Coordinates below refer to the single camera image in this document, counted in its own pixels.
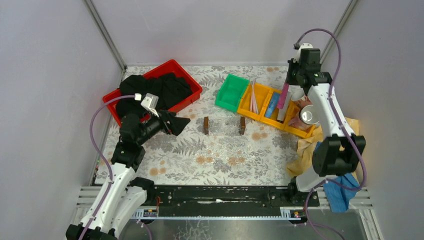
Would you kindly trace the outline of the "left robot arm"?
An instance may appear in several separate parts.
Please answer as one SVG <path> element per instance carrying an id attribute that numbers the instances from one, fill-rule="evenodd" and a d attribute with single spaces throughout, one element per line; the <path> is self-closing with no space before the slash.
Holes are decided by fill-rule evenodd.
<path id="1" fill-rule="evenodd" d="M 178 136 L 190 123 L 189 118 L 159 110 L 142 122 L 130 113 L 121 119 L 119 141 L 111 159 L 109 179 L 101 187 L 86 215 L 66 230 L 68 240 L 117 240 L 141 206 L 155 200 L 154 182 L 136 177 L 136 171 L 146 153 L 143 145 L 159 132 Z"/>

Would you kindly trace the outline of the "white toothpaste tube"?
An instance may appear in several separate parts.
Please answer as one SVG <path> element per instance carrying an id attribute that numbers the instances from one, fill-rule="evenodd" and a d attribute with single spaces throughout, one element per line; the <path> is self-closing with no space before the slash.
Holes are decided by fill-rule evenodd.
<path id="1" fill-rule="evenodd" d="M 280 123 L 283 123 L 285 121 L 286 113 L 287 113 L 287 110 L 288 110 L 288 107 L 289 107 L 289 104 L 290 104 L 290 101 L 291 101 L 291 97 L 292 97 L 292 93 L 288 92 L 287 95 L 286 95 L 283 107 L 281 109 L 279 109 L 279 111 L 278 111 L 277 121 L 280 122 Z"/>

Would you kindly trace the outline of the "pink toothpaste tube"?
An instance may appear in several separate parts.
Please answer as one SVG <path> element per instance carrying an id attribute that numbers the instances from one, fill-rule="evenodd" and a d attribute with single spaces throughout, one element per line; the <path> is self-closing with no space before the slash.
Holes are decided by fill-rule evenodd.
<path id="1" fill-rule="evenodd" d="M 289 84 L 287 82 L 285 82 L 284 85 L 283 85 L 283 88 L 281 90 L 279 100 L 278 100 L 277 105 L 276 105 L 276 107 L 278 109 L 282 109 L 284 107 L 288 93 L 289 93 Z"/>

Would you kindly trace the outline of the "clear acrylic toiletry tray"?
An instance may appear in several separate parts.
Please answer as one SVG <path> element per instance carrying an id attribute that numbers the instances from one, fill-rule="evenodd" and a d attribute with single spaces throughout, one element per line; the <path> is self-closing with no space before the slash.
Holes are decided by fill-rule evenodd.
<path id="1" fill-rule="evenodd" d="M 205 116 L 202 131 L 205 135 L 244 135 L 246 132 L 246 118 L 244 116 L 224 117 L 211 119 Z"/>

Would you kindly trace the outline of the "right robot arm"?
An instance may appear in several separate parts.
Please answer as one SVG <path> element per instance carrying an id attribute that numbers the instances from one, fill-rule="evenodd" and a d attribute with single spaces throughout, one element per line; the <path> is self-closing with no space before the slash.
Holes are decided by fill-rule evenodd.
<path id="1" fill-rule="evenodd" d="M 287 186 L 286 199 L 293 206 L 305 204 L 309 192 L 326 180 L 354 172 L 366 146 L 364 136 L 354 132 L 340 109 L 331 75 L 321 70 L 321 51 L 310 44 L 296 46 L 296 50 L 288 62 L 286 81 L 300 86 L 311 101 L 324 139 L 313 153 L 311 167 Z"/>

